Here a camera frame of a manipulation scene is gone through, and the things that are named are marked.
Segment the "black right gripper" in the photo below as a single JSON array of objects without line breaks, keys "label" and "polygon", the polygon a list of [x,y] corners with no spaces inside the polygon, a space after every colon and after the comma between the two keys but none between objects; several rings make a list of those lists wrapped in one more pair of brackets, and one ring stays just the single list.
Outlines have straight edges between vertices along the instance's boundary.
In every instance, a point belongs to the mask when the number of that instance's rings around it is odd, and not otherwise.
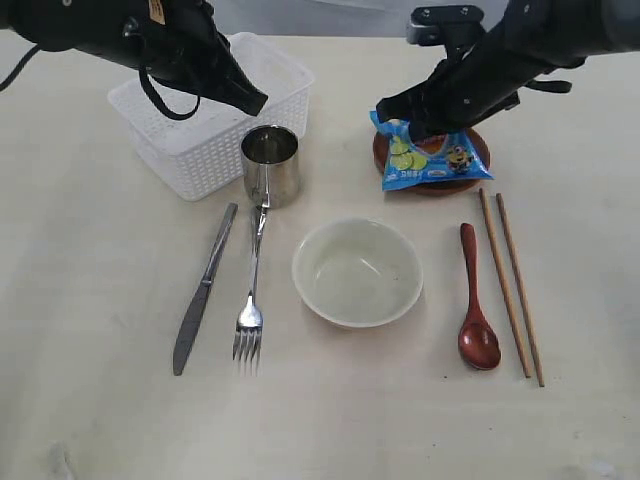
[{"label": "black right gripper", "polygon": [[511,47],[503,29],[487,33],[463,59],[447,63],[422,82],[376,104],[381,122],[408,121],[412,141],[473,126],[519,104],[522,87],[566,94],[564,80],[539,81],[555,68]]}]

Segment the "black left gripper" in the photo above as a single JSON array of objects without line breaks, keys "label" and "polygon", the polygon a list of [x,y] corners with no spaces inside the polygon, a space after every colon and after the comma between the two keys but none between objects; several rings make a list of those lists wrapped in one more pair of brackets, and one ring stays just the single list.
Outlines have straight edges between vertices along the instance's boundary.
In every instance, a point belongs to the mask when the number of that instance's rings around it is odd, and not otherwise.
[{"label": "black left gripper", "polygon": [[257,116],[268,95],[232,57],[208,1],[152,1],[144,13],[130,13],[123,36],[139,43],[143,71],[163,86],[200,95]]}]

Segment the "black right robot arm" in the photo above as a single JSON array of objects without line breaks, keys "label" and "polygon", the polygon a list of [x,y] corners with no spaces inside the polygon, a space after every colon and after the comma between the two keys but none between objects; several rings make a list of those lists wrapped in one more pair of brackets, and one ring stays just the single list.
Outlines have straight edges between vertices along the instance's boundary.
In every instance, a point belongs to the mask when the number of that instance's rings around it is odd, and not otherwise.
[{"label": "black right robot arm", "polygon": [[636,1],[511,1],[490,30],[483,18],[474,5],[415,9],[408,42],[444,46],[446,57],[423,82],[381,99],[378,119],[407,122],[413,140],[465,130],[516,107],[521,88],[570,91],[547,74],[639,48]]}]

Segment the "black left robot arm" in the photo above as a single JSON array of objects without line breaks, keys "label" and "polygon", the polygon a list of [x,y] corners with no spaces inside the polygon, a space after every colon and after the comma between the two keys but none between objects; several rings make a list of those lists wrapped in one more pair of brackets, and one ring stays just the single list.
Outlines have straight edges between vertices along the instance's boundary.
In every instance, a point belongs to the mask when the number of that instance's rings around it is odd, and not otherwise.
[{"label": "black left robot arm", "polygon": [[147,98],[174,121],[195,113],[171,110],[156,84],[251,116],[268,100],[232,55],[207,1],[4,1],[1,27],[33,45],[2,81],[3,89],[37,53],[78,50],[136,70]]}]

